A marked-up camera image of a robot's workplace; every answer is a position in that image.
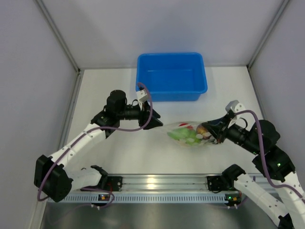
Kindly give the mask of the clear zip top bag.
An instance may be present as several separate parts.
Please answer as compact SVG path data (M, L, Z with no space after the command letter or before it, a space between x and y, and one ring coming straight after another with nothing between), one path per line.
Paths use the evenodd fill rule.
M185 147L217 145L217 140L201 122L176 122L161 126L158 130L172 142Z

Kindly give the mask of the dark purple fake plum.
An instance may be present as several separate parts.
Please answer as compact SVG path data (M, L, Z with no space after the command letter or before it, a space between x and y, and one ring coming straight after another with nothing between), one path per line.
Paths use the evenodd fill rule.
M201 134L201 135L208 135L209 134L209 131L205 127L203 127L202 125L197 126L196 132L197 132L197 134Z

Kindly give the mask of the light green fake lime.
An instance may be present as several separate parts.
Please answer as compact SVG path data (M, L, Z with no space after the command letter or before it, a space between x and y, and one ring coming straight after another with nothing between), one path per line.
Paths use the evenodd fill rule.
M189 138L186 138L185 140L186 140L185 143L189 146L197 146L201 142L201 139L198 139L196 137L189 137Z

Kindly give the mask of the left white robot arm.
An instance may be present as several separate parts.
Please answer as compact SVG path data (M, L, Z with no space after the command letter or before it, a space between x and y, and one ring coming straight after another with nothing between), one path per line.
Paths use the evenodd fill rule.
M149 130L163 123L160 115L153 110L152 97L148 89L141 85L137 91L137 104L128 104L126 93L114 90L106 100L104 108L96 114L85 129L67 145L50 156L41 155L35 166L34 185L41 194L54 202L62 201L70 192L78 189L104 190L108 184L108 173L100 166L92 165L80 170L73 169L92 148L106 140L115 131L129 132L120 127L122 120L136 120L136 129Z

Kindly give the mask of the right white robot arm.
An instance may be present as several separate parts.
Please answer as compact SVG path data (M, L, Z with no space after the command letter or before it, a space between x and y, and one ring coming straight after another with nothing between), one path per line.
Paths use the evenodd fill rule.
M229 140L255 155L252 163L280 198L276 199L266 192L237 164L224 170L219 180L228 190L244 193L279 229L303 229L305 191L298 180L292 160L276 145L280 134L271 122L258 119L253 111L245 110L245 113L250 113L254 118L250 130L233 123L234 118L243 114L242 111L228 111L224 117L201 125L211 133L217 143Z

